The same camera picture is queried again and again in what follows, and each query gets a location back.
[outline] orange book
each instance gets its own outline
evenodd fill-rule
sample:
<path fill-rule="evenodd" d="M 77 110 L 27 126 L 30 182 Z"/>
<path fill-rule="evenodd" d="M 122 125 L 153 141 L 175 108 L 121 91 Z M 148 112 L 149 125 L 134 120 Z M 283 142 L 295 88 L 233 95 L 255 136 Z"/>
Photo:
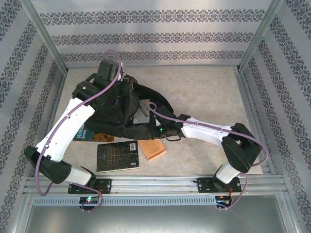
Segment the orange book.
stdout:
<path fill-rule="evenodd" d="M 138 140 L 142 151 L 144 152 L 148 161 L 165 154 L 166 148 L 164 147 L 163 143 L 160 139 L 156 140 Z"/>

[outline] book cover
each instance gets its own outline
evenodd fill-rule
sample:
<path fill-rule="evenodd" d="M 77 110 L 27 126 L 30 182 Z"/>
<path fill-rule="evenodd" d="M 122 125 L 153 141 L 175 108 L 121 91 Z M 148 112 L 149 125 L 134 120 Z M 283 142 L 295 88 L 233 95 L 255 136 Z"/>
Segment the book cover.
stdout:
<path fill-rule="evenodd" d="M 83 124 L 73 140 L 84 142 L 114 142 L 115 137 L 104 133 L 93 133 L 92 130 Z"/>
<path fill-rule="evenodd" d="M 148 161 L 167 152 L 160 139 L 139 140 L 138 142 Z"/>
<path fill-rule="evenodd" d="M 97 172 L 139 168 L 137 141 L 100 144 L 97 146 Z"/>

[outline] black mounting bracket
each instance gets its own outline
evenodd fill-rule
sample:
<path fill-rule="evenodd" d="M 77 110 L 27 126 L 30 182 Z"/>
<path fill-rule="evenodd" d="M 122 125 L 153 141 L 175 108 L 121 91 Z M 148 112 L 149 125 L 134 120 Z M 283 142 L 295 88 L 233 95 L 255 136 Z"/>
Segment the black mounting bracket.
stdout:
<path fill-rule="evenodd" d="M 224 193 L 229 192 L 230 187 L 233 193 L 242 192 L 240 179 L 238 177 L 233 178 L 228 184 L 227 189 L 224 190 L 215 187 L 213 177 L 199 177 L 193 182 L 197 183 L 199 193 Z"/>
<path fill-rule="evenodd" d="M 102 194 L 110 194 L 112 186 L 112 179 L 96 179 L 93 189 L 100 191 Z M 68 187 L 68 194 L 97 194 L 94 191 L 80 188 L 74 184 Z"/>

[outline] wallpaper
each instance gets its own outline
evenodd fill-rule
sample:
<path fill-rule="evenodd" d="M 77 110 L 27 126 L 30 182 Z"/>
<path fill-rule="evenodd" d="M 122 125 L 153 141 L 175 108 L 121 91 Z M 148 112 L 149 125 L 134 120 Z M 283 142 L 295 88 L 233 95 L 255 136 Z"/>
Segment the wallpaper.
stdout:
<path fill-rule="evenodd" d="M 34 0 L 67 66 L 238 65 L 271 0 Z"/>
<path fill-rule="evenodd" d="M 311 232 L 311 7 L 286 0 L 244 70 L 277 173 Z"/>
<path fill-rule="evenodd" d="M 0 233 L 10 230 L 31 170 L 23 150 L 44 137 L 64 72 L 21 3 L 1 0 Z"/>

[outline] black book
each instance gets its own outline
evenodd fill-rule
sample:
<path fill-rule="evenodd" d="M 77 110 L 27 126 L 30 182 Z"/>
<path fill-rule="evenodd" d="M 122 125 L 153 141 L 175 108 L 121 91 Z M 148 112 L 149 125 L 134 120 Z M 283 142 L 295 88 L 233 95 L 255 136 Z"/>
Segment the black book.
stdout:
<path fill-rule="evenodd" d="M 97 146 L 97 172 L 139 168 L 137 141 Z"/>

